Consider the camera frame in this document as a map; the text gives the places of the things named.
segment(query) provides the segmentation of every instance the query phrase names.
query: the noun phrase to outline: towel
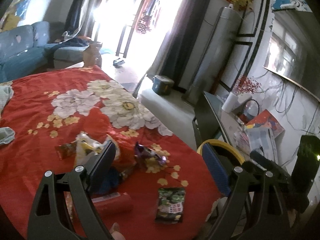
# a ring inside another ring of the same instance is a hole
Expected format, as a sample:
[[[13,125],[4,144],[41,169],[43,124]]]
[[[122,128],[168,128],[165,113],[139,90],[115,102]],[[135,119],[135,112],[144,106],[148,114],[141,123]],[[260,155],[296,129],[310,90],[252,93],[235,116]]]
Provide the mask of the towel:
[[[13,90],[10,86],[0,86],[0,120],[1,112],[5,105],[13,97]],[[0,145],[8,144],[14,140],[15,132],[9,127],[0,128]]]

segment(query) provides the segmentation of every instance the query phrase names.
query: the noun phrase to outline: blue container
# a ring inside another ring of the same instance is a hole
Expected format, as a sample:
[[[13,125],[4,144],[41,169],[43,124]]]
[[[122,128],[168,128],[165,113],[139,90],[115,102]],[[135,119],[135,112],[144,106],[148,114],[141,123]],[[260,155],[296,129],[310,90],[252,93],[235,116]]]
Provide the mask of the blue container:
[[[160,95],[167,96],[171,93],[174,81],[166,76],[154,76],[152,90]]]

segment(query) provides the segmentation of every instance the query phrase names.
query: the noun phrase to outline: green snack package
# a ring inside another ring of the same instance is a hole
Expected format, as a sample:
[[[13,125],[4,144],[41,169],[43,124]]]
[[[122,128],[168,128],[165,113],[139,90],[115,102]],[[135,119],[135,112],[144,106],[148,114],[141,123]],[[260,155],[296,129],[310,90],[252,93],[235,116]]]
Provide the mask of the green snack package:
[[[183,187],[160,188],[156,222],[176,224],[182,222],[186,191]]]

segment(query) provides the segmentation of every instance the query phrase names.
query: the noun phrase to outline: yellow ring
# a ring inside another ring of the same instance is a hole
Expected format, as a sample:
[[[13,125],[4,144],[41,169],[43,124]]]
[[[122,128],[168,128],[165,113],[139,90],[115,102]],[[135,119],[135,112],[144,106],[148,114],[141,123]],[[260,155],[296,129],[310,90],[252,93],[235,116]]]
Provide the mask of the yellow ring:
[[[215,139],[206,140],[199,146],[197,153],[199,153],[201,156],[202,156],[202,147],[206,143],[210,143],[212,146],[219,146],[221,148],[226,149],[228,152],[232,153],[234,157],[236,157],[240,165],[242,165],[242,163],[245,162],[244,157],[238,152],[237,149],[235,149],[228,143],[222,142],[220,140],[215,140]]]

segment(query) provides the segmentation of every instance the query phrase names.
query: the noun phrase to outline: white flower print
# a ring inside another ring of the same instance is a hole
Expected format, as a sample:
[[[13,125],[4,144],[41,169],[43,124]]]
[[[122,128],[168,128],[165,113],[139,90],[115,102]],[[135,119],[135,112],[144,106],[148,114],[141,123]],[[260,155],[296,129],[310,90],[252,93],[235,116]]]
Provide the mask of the white flower print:
[[[138,130],[146,126],[148,129],[158,128],[158,132],[163,136],[173,135],[158,118],[127,91],[110,94],[108,98],[109,100],[103,101],[105,107],[100,110],[109,117],[113,127],[119,129],[128,126],[129,129]]]
[[[109,82],[106,80],[95,80],[89,82],[87,85],[88,90],[93,91],[96,96],[101,98],[108,98],[108,95],[112,93],[121,93],[121,90],[124,88],[114,80],[110,80]]]
[[[58,95],[57,98],[52,101],[51,105],[56,106],[53,114],[65,119],[75,112],[88,116],[90,110],[99,101],[100,98],[93,95],[93,92],[90,90],[80,92],[77,89],[72,89],[65,94]]]

